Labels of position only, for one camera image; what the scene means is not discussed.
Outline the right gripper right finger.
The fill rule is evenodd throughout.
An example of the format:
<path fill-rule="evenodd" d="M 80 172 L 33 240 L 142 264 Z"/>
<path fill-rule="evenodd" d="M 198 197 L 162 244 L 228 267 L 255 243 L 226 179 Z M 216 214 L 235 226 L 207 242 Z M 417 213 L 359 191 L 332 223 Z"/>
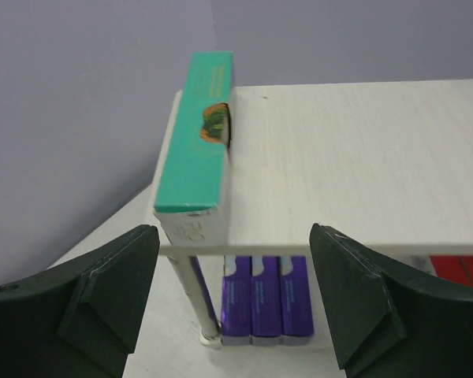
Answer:
<path fill-rule="evenodd" d="M 473 287 L 380 254 L 330 226 L 309 245 L 348 377 L 473 377 Z"/>

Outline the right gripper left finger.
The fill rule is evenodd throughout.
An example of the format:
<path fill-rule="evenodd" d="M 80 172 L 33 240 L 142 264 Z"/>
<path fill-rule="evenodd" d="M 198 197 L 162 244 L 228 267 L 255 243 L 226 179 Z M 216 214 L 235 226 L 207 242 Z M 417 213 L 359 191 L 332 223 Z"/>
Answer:
<path fill-rule="evenodd" d="M 121 377 L 136 349 L 158 229 L 0 286 L 0 377 Z"/>

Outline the red toothpaste box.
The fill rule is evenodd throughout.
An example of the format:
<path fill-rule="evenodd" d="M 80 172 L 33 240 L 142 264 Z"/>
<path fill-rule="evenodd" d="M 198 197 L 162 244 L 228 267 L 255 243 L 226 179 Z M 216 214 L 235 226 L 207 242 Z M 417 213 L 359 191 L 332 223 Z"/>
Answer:
<path fill-rule="evenodd" d="M 431 256 L 437 276 L 473 287 L 473 256 Z"/>

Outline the purple toothpaste box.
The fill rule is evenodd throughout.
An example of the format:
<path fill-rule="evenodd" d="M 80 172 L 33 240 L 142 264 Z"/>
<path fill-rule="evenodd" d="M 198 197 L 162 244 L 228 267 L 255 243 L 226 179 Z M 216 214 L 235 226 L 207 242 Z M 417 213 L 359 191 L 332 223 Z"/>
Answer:
<path fill-rule="evenodd" d="M 282 315 L 277 257 L 251 258 L 251 344 L 272 347 L 281 343 Z"/>
<path fill-rule="evenodd" d="M 224 256 L 221 335 L 225 346 L 251 343 L 251 258 Z"/>

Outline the teal toothpaste box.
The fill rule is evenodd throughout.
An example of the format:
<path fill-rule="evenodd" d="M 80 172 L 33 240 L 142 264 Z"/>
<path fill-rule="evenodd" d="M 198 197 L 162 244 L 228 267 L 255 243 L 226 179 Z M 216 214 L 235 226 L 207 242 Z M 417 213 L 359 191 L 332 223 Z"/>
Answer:
<path fill-rule="evenodd" d="M 227 243 L 232 100 L 232 52 L 194 53 L 154 203 L 173 246 Z"/>

